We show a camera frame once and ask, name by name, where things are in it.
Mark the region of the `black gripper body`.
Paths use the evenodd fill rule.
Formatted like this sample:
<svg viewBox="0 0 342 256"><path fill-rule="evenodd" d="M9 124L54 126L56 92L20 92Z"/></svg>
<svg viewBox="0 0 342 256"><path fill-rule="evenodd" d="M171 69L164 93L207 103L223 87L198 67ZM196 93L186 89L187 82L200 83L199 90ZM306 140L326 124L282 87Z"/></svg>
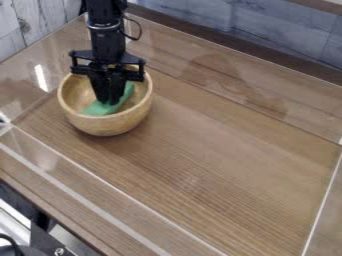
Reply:
<svg viewBox="0 0 342 256"><path fill-rule="evenodd" d="M100 78L122 76L127 80L144 80L146 61L126 51L124 23L116 19L112 23L86 22L90 37L90 50L72 50L71 72L94 75Z"/></svg>

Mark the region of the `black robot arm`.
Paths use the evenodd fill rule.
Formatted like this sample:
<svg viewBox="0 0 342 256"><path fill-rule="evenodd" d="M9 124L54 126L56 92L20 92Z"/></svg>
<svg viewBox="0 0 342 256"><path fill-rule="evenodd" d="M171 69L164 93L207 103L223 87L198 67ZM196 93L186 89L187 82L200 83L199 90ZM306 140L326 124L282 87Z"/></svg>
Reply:
<svg viewBox="0 0 342 256"><path fill-rule="evenodd" d="M91 37L90 50L72 50L71 73L90 79L100 103L116 105L123 98L126 82L144 80L146 60L127 52L126 39L138 41L126 33L127 0L86 0Z"/></svg>

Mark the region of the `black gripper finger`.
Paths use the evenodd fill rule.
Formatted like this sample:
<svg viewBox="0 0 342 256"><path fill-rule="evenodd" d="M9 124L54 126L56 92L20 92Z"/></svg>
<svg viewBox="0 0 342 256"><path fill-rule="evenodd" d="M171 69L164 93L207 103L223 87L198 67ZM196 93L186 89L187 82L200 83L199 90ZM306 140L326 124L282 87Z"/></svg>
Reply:
<svg viewBox="0 0 342 256"><path fill-rule="evenodd" d="M116 105L120 97L124 94L126 89L126 75L123 73L114 73L110 77L111 91L110 91L110 103Z"/></svg>
<svg viewBox="0 0 342 256"><path fill-rule="evenodd" d="M110 80L107 74L100 71L91 70L88 73L94 93L100 103L106 103L110 97Z"/></svg>

